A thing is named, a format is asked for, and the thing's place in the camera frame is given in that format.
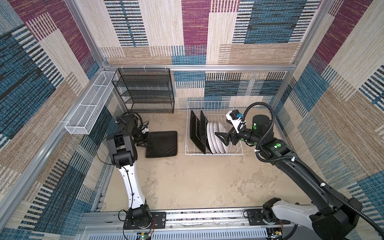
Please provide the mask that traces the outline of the floral square plate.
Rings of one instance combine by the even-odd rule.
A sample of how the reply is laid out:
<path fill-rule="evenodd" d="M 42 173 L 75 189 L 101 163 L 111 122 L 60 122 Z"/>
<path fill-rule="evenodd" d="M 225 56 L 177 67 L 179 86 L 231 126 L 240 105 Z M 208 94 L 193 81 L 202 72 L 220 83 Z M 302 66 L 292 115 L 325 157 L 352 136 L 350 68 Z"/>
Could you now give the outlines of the floral square plate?
<path fill-rule="evenodd" d="M 191 110 L 190 119 L 190 139 L 203 154 L 207 153 L 207 137 L 206 134 L 203 133 L 201 121 L 193 110 Z"/>

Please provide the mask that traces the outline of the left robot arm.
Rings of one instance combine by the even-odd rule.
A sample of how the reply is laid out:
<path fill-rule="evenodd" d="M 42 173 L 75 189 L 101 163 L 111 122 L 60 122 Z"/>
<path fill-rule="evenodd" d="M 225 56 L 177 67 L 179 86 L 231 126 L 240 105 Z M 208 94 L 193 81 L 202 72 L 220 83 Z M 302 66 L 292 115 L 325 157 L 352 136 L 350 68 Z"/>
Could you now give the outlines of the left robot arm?
<path fill-rule="evenodd" d="M 119 170 L 129 199 L 126 224 L 128 228 L 147 229 L 153 218 L 139 184 L 136 147 L 147 146 L 148 124 L 133 111 L 118 116 L 116 122 L 118 132 L 107 137 L 107 146 L 111 164 Z"/>

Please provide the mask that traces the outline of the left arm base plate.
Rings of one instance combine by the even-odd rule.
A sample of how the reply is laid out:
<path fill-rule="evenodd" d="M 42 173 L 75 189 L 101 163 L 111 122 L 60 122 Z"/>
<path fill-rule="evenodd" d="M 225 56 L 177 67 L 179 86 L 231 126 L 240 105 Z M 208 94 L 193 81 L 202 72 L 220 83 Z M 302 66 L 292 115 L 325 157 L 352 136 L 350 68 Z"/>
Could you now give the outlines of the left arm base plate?
<path fill-rule="evenodd" d="M 128 213 L 124 221 L 124 230 L 149 230 L 153 226 L 155 230 L 166 227 L 166 212 L 151 212 L 150 214 Z"/>

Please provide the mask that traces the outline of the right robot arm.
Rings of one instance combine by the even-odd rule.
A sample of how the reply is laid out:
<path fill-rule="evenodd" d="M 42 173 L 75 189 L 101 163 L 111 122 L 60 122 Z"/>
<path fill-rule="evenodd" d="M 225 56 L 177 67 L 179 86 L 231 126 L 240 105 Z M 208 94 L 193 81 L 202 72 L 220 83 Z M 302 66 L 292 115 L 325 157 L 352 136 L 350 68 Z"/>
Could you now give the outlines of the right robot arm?
<path fill-rule="evenodd" d="M 290 221 L 314 231 L 323 240 L 344 240 L 362 217 L 362 204 L 334 190 L 300 160 L 289 145 L 275 138 L 273 118 L 256 115 L 249 129 L 244 115 L 239 111 L 229 111 L 226 117 L 233 127 L 228 133 L 216 134 L 223 144 L 236 145 L 243 141 L 254 146 L 260 161 L 270 163 L 284 172 L 314 204 L 305 208 L 272 198 L 263 205 L 263 221 L 270 225 L 283 220 Z"/>

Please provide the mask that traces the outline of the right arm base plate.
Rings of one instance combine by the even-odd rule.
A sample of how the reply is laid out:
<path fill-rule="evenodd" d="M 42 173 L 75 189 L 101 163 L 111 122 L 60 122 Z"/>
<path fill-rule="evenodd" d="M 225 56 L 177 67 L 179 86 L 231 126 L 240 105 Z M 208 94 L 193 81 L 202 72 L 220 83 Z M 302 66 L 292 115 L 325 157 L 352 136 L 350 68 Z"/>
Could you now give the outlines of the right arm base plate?
<path fill-rule="evenodd" d="M 256 208 L 243 211 L 243 217 L 249 221 L 250 226 L 289 225 L 290 221 L 278 219 L 271 210 Z"/>

